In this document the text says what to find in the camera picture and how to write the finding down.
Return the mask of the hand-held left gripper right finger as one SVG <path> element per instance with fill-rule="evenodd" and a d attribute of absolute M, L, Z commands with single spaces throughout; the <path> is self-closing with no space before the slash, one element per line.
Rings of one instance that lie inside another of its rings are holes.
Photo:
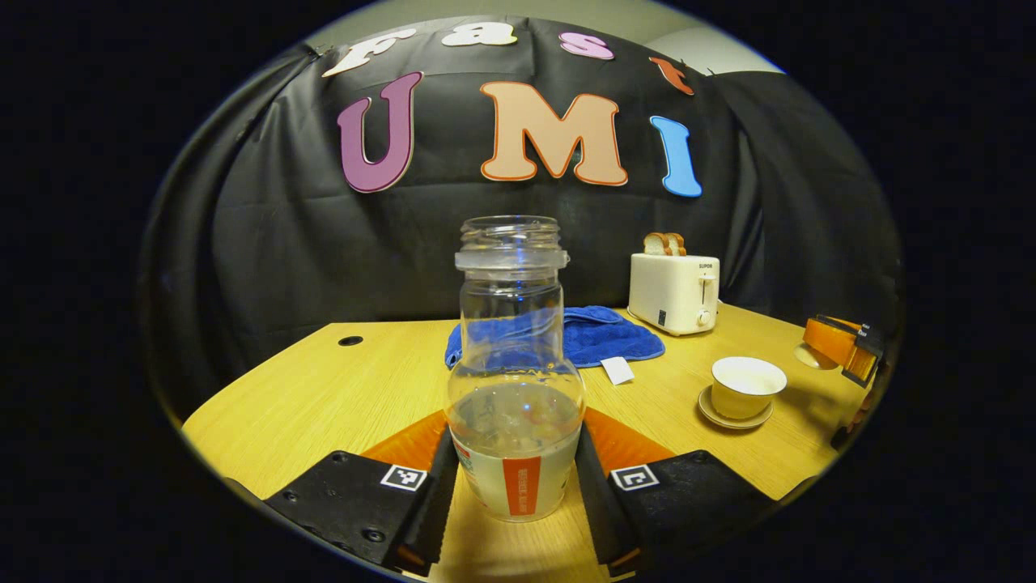
<path fill-rule="evenodd" d="M 612 576 L 670 569 L 778 508 L 714 454 L 673 453 L 592 407 L 575 464 L 593 547 Z"/>

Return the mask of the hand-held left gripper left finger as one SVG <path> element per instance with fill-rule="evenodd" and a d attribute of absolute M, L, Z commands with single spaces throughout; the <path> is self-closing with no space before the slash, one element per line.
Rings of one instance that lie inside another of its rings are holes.
<path fill-rule="evenodd" d="M 434 412 L 365 453 L 325 455 L 266 504 L 362 560 L 426 576 L 440 558 L 456 469 L 444 413 Z"/>

